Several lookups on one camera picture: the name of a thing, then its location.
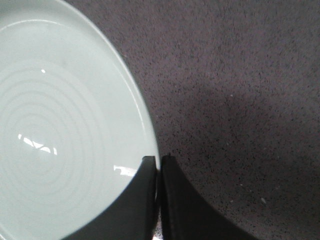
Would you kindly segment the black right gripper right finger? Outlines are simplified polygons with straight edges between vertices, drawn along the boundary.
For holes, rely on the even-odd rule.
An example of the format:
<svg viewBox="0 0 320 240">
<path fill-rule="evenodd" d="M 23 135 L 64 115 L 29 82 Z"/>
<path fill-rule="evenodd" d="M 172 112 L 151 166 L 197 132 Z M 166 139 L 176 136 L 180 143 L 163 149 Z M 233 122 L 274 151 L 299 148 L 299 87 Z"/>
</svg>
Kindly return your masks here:
<svg viewBox="0 0 320 240">
<path fill-rule="evenodd" d="M 196 191 L 172 155 L 161 159 L 161 225 L 165 240 L 255 240 Z"/>
</svg>

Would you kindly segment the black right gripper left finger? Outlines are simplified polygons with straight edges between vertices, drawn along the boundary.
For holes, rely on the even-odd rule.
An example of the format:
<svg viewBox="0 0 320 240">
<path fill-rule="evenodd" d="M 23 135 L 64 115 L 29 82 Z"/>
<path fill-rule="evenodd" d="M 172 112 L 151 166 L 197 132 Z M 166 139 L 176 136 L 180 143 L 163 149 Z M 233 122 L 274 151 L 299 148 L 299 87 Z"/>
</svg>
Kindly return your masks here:
<svg viewBox="0 0 320 240">
<path fill-rule="evenodd" d="M 157 224 L 156 158 L 142 158 L 133 179 L 100 215 L 65 240 L 151 240 Z"/>
</svg>

